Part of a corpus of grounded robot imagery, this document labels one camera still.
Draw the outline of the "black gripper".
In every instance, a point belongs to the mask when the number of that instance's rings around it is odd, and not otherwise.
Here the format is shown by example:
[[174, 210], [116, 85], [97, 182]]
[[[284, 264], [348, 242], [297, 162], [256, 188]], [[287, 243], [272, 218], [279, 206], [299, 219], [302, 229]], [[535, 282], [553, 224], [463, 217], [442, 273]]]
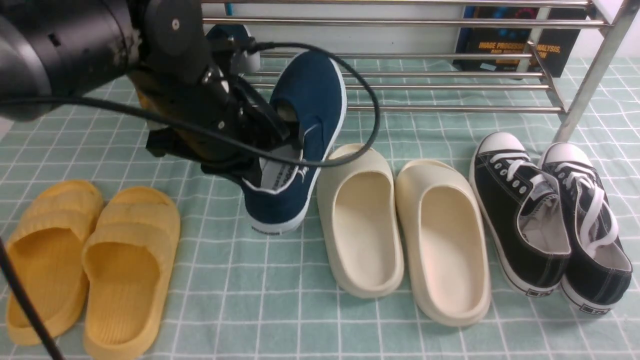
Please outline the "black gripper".
[[198, 0], [128, 2], [140, 32], [140, 62], [128, 73], [151, 111], [172, 120], [153, 126], [146, 150], [198, 162], [204, 174], [260, 187], [263, 169], [252, 150], [302, 147], [300, 126], [285, 121], [247, 80], [215, 63]]

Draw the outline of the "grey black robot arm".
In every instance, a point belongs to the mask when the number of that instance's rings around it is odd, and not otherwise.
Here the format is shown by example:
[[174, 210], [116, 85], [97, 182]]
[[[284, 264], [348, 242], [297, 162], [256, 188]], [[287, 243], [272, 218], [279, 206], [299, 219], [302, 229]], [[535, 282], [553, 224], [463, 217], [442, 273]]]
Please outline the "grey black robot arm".
[[263, 152], [301, 150], [286, 122], [240, 77], [253, 39], [208, 39], [198, 0], [3, 0], [1, 99], [82, 97], [128, 77], [150, 112], [146, 150], [207, 174], [258, 183]]

